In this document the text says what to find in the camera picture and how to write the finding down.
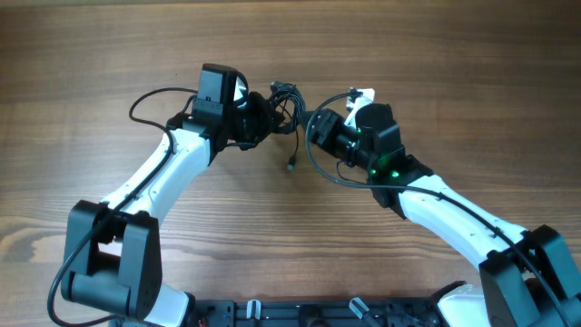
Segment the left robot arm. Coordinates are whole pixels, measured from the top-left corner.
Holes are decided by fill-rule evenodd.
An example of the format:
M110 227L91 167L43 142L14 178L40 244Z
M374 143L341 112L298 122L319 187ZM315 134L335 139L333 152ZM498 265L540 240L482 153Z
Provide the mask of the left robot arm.
M78 202L68 216L64 262L47 311L59 325L57 294L104 320L149 326L196 323L195 299L162 281L160 227L191 181L228 147L256 147L284 120L280 100L249 89L238 70L204 64L197 89L161 125L162 140L137 172L99 203Z

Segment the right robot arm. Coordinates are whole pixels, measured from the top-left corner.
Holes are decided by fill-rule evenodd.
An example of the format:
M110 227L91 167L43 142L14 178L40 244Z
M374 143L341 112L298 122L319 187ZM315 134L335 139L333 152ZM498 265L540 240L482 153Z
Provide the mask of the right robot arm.
M432 231L478 270L478 287L461 284L438 299L448 325L579 325L580 271L562 235L504 221L453 191L406 153L389 105L367 104L348 117L321 106L300 124L307 147L367 173L364 182L340 184L371 190L382 207Z

